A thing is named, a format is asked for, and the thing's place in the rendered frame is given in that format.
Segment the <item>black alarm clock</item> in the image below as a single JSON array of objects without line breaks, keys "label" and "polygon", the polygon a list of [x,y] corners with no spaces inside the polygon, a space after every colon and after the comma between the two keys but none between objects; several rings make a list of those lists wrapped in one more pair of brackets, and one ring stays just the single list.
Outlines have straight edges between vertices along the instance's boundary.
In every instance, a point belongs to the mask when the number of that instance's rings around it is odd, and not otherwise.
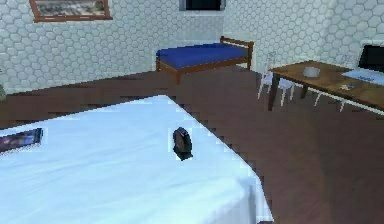
[{"label": "black alarm clock", "polygon": [[192,157],[192,141],[188,131],[182,127],[173,132],[173,151],[183,161]]}]

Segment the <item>white bed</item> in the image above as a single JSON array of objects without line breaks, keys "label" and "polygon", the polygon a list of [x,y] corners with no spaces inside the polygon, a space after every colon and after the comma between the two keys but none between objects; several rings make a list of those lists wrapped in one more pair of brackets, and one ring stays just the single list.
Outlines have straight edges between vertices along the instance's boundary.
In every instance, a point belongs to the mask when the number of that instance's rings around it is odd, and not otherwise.
[{"label": "white bed", "polygon": [[[39,145],[0,155],[0,224],[260,224],[252,168],[165,95],[37,122]],[[173,151],[182,127],[192,157]]]}]

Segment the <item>dark window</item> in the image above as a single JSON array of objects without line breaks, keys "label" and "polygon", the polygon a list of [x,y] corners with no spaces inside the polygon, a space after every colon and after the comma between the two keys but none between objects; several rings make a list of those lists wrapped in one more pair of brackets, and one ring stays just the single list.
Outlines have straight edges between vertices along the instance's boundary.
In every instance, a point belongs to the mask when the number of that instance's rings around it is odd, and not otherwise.
[{"label": "dark window", "polygon": [[227,0],[179,0],[180,11],[223,11]]}]

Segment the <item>white bowl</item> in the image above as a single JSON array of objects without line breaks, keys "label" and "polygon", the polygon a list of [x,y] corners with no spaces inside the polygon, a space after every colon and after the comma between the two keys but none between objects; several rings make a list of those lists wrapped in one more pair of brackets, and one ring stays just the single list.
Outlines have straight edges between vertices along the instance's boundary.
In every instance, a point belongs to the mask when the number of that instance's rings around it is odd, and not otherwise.
[{"label": "white bowl", "polygon": [[320,74],[320,69],[316,67],[305,67],[303,75],[308,78],[316,78]]}]

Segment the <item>brown wooden desk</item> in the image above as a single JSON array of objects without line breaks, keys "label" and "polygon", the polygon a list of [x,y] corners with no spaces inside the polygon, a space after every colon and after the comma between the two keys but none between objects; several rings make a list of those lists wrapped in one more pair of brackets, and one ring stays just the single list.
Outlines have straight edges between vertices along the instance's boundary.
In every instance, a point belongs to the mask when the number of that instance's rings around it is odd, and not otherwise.
[{"label": "brown wooden desk", "polygon": [[[305,77],[303,75],[305,67],[319,68],[319,76]],[[273,73],[273,78],[268,110],[273,109],[278,84],[283,78],[303,86],[300,93],[301,99],[304,99],[308,89],[312,88],[384,112],[384,86],[343,76],[343,73],[348,71],[349,69],[345,67],[313,60],[272,68],[270,72]],[[355,88],[349,91],[340,89],[344,84],[352,84]]]}]

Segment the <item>dark flat book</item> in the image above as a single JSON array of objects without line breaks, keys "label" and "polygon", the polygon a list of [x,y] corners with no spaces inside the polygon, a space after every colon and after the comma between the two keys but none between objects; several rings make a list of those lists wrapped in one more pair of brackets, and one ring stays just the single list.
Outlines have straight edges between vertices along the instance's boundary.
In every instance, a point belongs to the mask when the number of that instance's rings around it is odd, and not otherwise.
[{"label": "dark flat book", "polygon": [[39,144],[43,136],[43,130],[36,128],[7,136],[0,137],[0,153]]}]

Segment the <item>open laptop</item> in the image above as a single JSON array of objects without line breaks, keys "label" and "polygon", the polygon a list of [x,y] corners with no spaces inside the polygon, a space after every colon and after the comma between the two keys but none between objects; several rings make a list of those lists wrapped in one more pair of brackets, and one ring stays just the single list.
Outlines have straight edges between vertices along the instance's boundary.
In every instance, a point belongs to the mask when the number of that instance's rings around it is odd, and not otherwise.
[{"label": "open laptop", "polygon": [[384,46],[365,44],[357,67],[343,76],[384,86]]}]

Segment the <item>blue bed with wooden frame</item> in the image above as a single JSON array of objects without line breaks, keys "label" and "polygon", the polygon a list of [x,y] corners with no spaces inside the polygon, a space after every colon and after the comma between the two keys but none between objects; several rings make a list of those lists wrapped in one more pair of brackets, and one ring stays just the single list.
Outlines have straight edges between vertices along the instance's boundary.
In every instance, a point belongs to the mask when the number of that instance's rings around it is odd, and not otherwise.
[{"label": "blue bed with wooden frame", "polygon": [[212,70],[221,67],[252,65],[254,42],[221,36],[218,43],[160,49],[156,52],[156,71],[165,72],[181,82],[183,74]]}]

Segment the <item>brown framed wall picture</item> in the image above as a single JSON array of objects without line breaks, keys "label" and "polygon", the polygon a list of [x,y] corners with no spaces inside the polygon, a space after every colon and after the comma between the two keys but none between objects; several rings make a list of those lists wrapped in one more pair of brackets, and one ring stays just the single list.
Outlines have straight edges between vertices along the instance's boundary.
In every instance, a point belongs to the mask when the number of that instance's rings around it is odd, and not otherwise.
[{"label": "brown framed wall picture", "polygon": [[34,22],[112,20],[108,0],[29,0]]}]

